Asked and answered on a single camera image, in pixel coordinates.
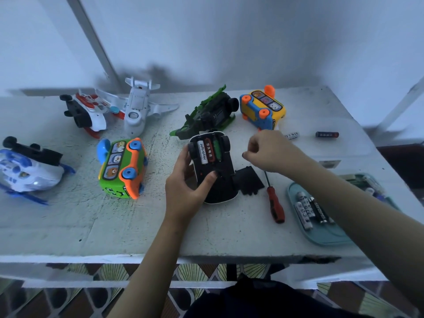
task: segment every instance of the plastic tray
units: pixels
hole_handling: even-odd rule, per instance
[[[367,173],[358,173],[355,174],[356,179],[355,180],[348,180],[351,184],[361,188],[365,189],[368,187],[368,184],[365,181],[362,181],[362,177],[368,175],[370,176],[374,181],[375,178]],[[353,243],[352,240],[346,235],[345,231],[341,227],[339,227],[337,224],[320,224],[315,219],[311,219],[313,229],[306,231],[303,228],[302,223],[300,222],[299,216],[297,215],[296,210],[294,209],[294,204],[298,202],[296,198],[297,192],[305,192],[308,198],[311,197],[311,195],[299,184],[292,183],[287,188],[287,195],[289,197],[290,203],[291,203],[291,210],[295,215],[295,219],[297,223],[299,224],[300,230],[303,232],[303,234],[308,238],[310,241],[319,244],[321,246],[339,246],[343,244],[350,244]],[[393,200],[390,197],[386,197],[384,199],[384,202],[391,205],[398,211],[400,209],[397,207],[397,205],[393,202]]]

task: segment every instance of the orange wheel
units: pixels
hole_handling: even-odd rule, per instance
[[[274,98],[275,97],[275,88],[271,85],[266,85],[264,87],[264,92],[267,96]]]
[[[260,119],[265,119],[265,118],[268,117],[268,115],[269,115],[269,110],[266,109],[266,108],[263,108],[259,111],[259,118]]]
[[[250,97],[250,95],[244,95],[243,97],[241,97],[241,103],[242,104],[247,104],[252,97]]]

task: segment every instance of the person's left hand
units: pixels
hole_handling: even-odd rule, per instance
[[[194,175],[194,166],[190,165],[190,162],[188,146],[185,145],[165,184],[165,220],[182,225],[188,225],[197,213],[217,178],[215,172],[210,172],[199,187],[192,190],[185,183],[187,178]]]

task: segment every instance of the red screwdriver handle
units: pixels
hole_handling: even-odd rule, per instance
[[[277,223],[284,223],[286,217],[284,215],[283,207],[281,206],[280,202],[278,201],[278,197],[275,194],[274,188],[270,186],[266,189],[266,191],[268,192],[271,214],[274,221]]]

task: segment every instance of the dark clothing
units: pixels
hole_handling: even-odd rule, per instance
[[[358,318],[363,315],[331,308],[284,283],[242,277],[221,293],[203,293],[184,318]]]

